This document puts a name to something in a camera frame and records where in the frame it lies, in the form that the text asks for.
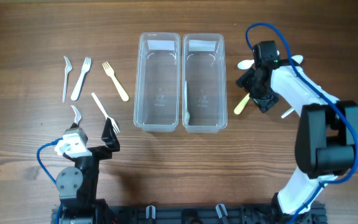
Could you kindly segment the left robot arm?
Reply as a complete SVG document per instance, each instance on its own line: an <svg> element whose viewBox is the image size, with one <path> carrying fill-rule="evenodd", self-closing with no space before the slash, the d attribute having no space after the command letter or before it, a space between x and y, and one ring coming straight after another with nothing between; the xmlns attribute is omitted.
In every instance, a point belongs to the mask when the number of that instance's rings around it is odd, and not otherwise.
<svg viewBox="0 0 358 224"><path fill-rule="evenodd" d="M60 207L54 223L119 223L118 216L104 199L97 199L99 163L112 158L120 151L116 134L117 124L106 119L101 140L103 146L87 147L88 137L78 124L64 132L58 141L57 154L74 162L73 167L63 169L56 178Z"/></svg>

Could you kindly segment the white slim spoon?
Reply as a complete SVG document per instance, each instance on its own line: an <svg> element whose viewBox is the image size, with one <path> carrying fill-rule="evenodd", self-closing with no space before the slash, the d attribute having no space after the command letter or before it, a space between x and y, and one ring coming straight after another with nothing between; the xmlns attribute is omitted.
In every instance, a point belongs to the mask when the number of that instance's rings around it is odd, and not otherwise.
<svg viewBox="0 0 358 224"><path fill-rule="evenodd" d="M303 61L303 56L302 55L294 55L291 57L291 59L300 65Z"/></svg>

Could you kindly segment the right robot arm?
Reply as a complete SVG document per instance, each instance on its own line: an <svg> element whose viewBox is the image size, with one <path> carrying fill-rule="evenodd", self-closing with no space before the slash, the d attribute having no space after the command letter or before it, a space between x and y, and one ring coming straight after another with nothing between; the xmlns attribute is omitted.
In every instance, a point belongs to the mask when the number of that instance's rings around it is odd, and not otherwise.
<svg viewBox="0 0 358 224"><path fill-rule="evenodd" d="M262 111L282 96L300 117L296 169L272 199L275 221L308 213L327 187L348 181L358 168L358 105L326 93L288 62L249 68L237 81Z"/></svg>

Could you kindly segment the white thick-handled spoon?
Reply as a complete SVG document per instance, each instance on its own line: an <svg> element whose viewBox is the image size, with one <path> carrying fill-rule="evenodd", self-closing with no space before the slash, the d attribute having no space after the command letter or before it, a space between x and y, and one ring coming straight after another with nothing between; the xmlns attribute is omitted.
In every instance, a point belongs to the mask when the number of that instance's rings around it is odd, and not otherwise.
<svg viewBox="0 0 358 224"><path fill-rule="evenodd" d="M237 64L238 69L240 70L248 70L254 64L254 60L243 60Z"/></svg>

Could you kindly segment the white small spoon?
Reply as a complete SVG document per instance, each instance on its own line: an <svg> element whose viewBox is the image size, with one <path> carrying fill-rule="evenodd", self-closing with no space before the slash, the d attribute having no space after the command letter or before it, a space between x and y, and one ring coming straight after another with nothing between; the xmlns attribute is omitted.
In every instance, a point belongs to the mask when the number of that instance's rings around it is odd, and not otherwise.
<svg viewBox="0 0 358 224"><path fill-rule="evenodd" d="M281 119L287 117L289 114L291 114L292 112L294 112L294 108L290 108L289 110L287 110L286 112L284 112L284 114L281 115Z"/></svg>

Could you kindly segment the yellow plastic spoon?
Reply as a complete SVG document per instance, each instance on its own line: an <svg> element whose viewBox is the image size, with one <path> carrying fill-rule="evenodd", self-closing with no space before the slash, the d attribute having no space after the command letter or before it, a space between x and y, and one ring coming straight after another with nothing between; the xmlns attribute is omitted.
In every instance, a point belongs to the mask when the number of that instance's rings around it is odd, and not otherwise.
<svg viewBox="0 0 358 224"><path fill-rule="evenodd" d="M246 94L243 99L237 104L237 106L234 108L234 114L239 115L242 113L243 109L246 107L248 101L250 99L250 93Z"/></svg>

